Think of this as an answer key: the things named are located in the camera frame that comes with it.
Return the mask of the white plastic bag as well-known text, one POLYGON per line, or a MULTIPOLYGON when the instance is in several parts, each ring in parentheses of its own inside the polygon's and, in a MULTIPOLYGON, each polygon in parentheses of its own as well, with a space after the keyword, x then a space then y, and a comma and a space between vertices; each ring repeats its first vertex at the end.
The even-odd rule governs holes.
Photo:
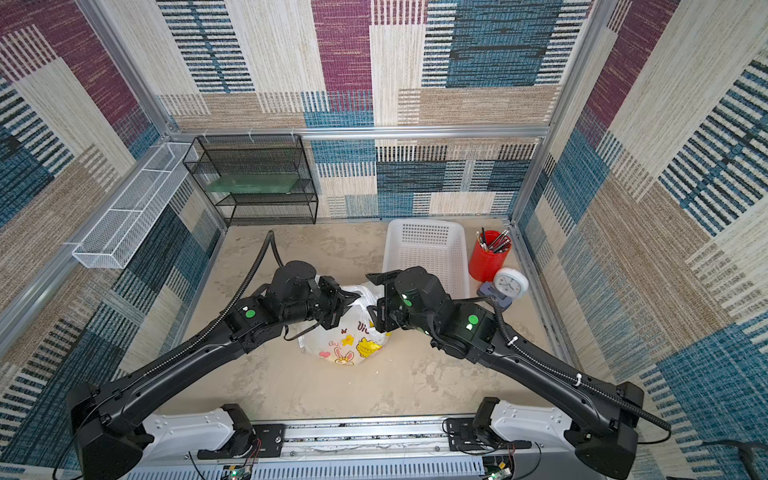
POLYGON ((359 294, 359 298, 342 316, 337 327, 322 327, 302 335, 300 348, 306 353, 338 366, 355 366, 374 356, 388 342, 391 334, 375 328, 368 307, 376 306, 383 288, 370 282, 344 286, 344 290, 359 294))

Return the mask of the white perforated plastic basket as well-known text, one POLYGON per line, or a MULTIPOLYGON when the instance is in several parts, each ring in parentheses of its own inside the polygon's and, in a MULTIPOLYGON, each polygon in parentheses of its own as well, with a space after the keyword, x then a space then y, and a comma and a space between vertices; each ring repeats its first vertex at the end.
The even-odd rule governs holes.
POLYGON ((452 298, 470 296, 466 236, 460 224, 430 219, 392 220, 382 270, 415 266, 435 275, 452 298))

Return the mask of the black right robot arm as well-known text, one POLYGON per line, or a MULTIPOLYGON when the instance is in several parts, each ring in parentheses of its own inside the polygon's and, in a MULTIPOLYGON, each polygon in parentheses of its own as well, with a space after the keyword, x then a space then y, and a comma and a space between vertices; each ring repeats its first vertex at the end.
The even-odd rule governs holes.
POLYGON ((579 372, 506 324, 491 300, 454 300, 420 266, 366 277, 384 289, 376 328, 419 330, 433 348, 521 383, 570 418, 564 437, 578 460, 610 478, 629 476, 638 446, 638 388, 579 372))

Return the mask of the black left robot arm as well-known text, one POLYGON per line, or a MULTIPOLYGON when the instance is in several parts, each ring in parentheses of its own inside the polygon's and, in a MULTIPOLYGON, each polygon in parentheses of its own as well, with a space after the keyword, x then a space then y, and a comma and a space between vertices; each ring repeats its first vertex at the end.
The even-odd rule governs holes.
POLYGON ((268 284, 230 301, 202 331, 117 380, 81 383, 66 401, 72 443, 85 479, 118 479, 137 466, 152 440, 144 421, 215 369, 278 338, 294 323, 339 324, 359 299, 307 262, 290 261, 268 284))

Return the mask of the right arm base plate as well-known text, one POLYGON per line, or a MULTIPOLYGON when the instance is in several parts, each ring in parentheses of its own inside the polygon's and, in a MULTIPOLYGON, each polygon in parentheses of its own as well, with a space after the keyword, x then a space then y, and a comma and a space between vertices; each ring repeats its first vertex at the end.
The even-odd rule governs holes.
POLYGON ((526 450, 533 447, 528 440, 504 440, 489 428, 475 427, 469 417, 448 417, 441 424, 448 438, 449 449, 469 455, 482 456, 497 451, 526 450))

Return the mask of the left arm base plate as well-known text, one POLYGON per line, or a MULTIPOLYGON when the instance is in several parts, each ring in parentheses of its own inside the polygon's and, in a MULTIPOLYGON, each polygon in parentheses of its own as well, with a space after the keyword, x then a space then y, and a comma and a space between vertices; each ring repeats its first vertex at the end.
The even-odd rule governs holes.
POLYGON ((249 430, 237 430, 218 450, 199 450, 196 460, 237 460, 278 458, 282 453, 285 424, 254 424, 249 430))

